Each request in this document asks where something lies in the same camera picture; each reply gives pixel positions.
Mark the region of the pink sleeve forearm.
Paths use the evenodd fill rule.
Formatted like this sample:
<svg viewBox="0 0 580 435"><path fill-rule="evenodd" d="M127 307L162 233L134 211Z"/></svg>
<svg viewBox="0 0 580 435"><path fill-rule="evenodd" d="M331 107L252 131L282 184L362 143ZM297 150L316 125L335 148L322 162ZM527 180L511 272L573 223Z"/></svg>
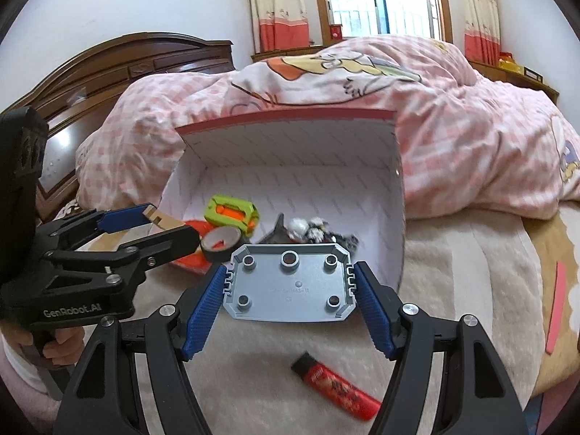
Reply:
<svg viewBox="0 0 580 435"><path fill-rule="evenodd" d="M48 395L38 370L4 336L1 336L1 378L26 422L39 434L51 434L60 402Z"/></svg>

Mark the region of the person's left hand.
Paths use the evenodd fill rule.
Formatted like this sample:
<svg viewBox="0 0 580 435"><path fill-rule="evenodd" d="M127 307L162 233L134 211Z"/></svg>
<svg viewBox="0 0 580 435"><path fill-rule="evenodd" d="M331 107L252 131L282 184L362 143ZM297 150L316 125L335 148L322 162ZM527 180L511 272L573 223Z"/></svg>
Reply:
<svg viewBox="0 0 580 435"><path fill-rule="evenodd" d="M1 322L1 333L8 345L24 356L24 347L33 345L32 333L7 321ZM78 362L84 351L84 327L61 328L43 347L42 355L55 365L70 365Z"/></svg>

